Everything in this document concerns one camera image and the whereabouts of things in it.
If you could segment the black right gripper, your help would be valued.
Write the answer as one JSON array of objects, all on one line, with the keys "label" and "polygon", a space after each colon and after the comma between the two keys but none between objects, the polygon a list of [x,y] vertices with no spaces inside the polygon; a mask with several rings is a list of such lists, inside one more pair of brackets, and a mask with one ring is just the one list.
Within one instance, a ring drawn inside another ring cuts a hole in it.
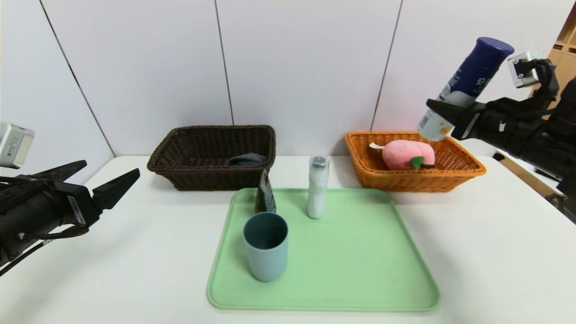
[{"label": "black right gripper", "polygon": [[428,99],[426,106],[450,124],[455,125],[452,136],[458,140],[479,139],[506,152],[522,152],[524,140],[521,138],[519,102],[501,98],[488,103],[470,102],[464,105]]}]

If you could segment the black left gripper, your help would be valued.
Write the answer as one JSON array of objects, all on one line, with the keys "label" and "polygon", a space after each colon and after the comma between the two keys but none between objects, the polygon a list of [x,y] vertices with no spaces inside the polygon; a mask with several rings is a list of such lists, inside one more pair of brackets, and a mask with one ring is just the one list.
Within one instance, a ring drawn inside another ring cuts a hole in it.
[{"label": "black left gripper", "polygon": [[87,165],[78,160],[27,175],[34,181],[1,188],[2,266],[22,260],[27,249],[86,234],[102,211],[113,209],[140,178],[135,168],[92,189],[93,197],[86,187],[60,183]]}]

